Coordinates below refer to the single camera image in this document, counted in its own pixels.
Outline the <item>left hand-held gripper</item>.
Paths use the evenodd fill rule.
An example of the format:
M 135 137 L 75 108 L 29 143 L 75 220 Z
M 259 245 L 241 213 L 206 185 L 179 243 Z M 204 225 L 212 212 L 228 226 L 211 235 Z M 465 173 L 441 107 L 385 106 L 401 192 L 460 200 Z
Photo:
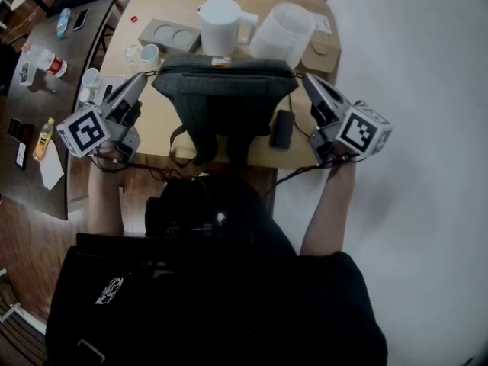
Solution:
M 135 128 L 142 106 L 138 100 L 147 82 L 146 73 L 139 72 L 113 91 L 109 100 L 87 104 L 58 124 L 69 153 L 81 158 L 109 140 L 124 160 L 132 160 L 140 145 Z

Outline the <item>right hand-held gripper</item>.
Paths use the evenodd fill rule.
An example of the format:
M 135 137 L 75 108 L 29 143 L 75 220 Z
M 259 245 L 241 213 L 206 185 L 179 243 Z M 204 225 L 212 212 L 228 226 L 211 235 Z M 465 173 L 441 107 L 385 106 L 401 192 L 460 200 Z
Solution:
M 393 125 L 381 114 L 364 101 L 351 104 L 336 87 L 312 73 L 303 75 L 303 86 L 316 120 L 309 142 L 320 164 L 332 159 L 332 148 L 339 143 L 357 159 L 383 149 Z

